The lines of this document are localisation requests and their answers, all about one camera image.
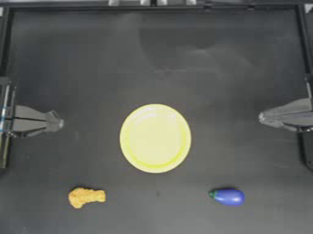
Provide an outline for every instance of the metal frame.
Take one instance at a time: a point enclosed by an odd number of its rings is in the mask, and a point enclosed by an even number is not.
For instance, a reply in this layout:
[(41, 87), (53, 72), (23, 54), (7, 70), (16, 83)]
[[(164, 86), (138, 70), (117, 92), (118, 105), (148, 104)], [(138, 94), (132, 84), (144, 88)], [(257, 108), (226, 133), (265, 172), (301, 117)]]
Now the metal frame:
[[(189, 11), (189, 10), (206, 10), (209, 11), (272, 11), (272, 10), (293, 10), (296, 13), (295, 20), (297, 21), (299, 34), (301, 41), (301, 50), (304, 56), (304, 66), (307, 74), (304, 74), (304, 79), (308, 84), (308, 97), (312, 97), (313, 90), (313, 56), (311, 48), (311, 38), (308, 33), (307, 26), (307, 6), (304, 4), (296, 4), (293, 1), (276, 1), (275, 4), (269, 4), (265, 1), (241, 1), (243, 3), (237, 4), (221, 4), (217, 2), (198, 0), (136, 0), (126, 2), (125, 0), (105, 0), (105, 1), (19, 1), (15, 0), (0, 0), (0, 6), (4, 7), (3, 14), (3, 30), (0, 35), (0, 76), (7, 75), (7, 66), (8, 66), (8, 54), (10, 54), (10, 35), (11, 35), (11, 24), (12, 17), (16, 10), (43, 10), (43, 11), (71, 11), (71, 10), (136, 10), (136, 11), (164, 11), (164, 10), (176, 10), (176, 11)], [(7, 146), (8, 140), (4, 139), (4, 144), (0, 139), (0, 154), (2, 147)], [(313, 170), (313, 133), (299, 133), (300, 140), (300, 153), (303, 161), (307, 167)]]

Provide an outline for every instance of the eggplant toy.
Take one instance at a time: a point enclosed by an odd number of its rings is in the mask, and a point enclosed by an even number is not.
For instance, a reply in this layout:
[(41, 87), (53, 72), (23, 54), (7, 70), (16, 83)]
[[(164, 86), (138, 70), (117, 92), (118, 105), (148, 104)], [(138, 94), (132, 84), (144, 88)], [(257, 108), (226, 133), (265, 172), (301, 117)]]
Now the eggplant toy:
[(245, 194), (235, 188), (216, 189), (209, 193), (210, 197), (229, 207), (239, 207), (245, 203)]

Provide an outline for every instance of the plate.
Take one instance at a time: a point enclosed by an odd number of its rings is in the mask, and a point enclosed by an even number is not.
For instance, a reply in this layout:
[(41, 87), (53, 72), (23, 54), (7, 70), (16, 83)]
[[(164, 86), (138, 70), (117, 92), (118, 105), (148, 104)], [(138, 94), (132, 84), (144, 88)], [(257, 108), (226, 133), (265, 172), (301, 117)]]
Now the plate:
[(134, 110), (121, 128), (121, 149), (136, 168), (168, 172), (182, 163), (190, 148), (190, 126), (176, 109), (150, 104)]

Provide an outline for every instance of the yellow plate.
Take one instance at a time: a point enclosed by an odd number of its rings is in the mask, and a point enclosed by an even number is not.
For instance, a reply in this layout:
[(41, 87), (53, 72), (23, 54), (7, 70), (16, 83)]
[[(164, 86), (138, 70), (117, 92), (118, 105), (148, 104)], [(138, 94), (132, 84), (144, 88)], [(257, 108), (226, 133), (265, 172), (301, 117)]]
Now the yellow plate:
[(140, 170), (170, 171), (182, 163), (190, 147), (190, 126), (176, 109), (152, 104), (129, 115), (121, 128), (121, 149)]

